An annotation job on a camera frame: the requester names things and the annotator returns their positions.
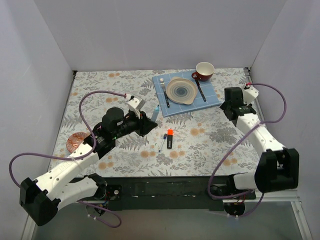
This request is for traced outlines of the light blue pen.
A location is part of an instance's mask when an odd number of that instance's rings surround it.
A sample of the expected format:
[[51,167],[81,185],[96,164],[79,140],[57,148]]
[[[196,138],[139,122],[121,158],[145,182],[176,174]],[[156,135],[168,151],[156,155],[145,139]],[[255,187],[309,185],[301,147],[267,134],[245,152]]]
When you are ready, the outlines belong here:
[[157,118],[158,118],[158,115],[159,115],[159,112],[160,112],[160,106],[157,105],[152,113],[152,117],[151,117],[151,120],[153,122],[156,122]]

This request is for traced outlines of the white grey pen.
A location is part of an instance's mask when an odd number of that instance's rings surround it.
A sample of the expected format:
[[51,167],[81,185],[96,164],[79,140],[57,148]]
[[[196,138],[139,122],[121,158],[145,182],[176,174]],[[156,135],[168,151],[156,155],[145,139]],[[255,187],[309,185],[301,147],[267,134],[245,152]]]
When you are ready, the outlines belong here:
[[159,149],[158,149],[158,152],[159,152],[159,153],[162,151],[162,148],[163,148],[163,145],[164,145],[165,141],[166,141],[165,138],[162,139],[161,144],[160,144]]

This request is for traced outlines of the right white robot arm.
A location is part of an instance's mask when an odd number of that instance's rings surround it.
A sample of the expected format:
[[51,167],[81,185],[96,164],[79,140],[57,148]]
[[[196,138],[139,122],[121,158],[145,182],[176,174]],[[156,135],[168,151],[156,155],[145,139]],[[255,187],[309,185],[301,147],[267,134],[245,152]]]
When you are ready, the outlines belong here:
[[228,120],[248,136],[259,156],[254,172],[228,176],[226,192],[232,199],[239,198],[245,190],[269,193],[295,189],[299,184],[299,153],[277,141],[260,121],[252,107],[258,94],[258,90],[249,85],[227,87],[220,106]]

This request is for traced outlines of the black orange highlighter pen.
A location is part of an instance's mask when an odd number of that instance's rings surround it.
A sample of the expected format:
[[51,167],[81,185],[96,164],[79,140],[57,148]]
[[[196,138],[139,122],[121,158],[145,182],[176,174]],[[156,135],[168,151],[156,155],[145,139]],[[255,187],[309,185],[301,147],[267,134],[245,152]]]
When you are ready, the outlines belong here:
[[172,134],[168,134],[167,135],[167,149],[172,149],[173,146],[173,135]]

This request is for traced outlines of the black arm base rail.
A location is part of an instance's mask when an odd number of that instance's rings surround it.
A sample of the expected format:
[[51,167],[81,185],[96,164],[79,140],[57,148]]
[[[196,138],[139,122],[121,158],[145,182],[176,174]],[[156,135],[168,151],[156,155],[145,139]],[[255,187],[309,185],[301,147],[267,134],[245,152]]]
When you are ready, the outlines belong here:
[[123,210],[207,209],[224,211],[208,195],[209,176],[105,177],[108,208]]

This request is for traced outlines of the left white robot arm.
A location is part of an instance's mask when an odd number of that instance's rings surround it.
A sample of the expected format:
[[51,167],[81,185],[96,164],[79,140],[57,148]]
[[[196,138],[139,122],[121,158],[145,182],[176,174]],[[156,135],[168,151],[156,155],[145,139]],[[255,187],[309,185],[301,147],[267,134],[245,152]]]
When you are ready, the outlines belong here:
[[20,184],[19,203],[38,226],[50,222],[59,210],[78,200],[92,197],[101,200],[107,193],[107,182],[96,173],[86,175],[82,180],[71,181],[85,168],[95,164],[116,146],[116,140],[137,133],[143,137],[156,128],[158,115],[151,118],[141,111],[130,110],[124,114],[118,107],[107,110],[89,135],[63,161],[47,173],[32,180],[29,177]]

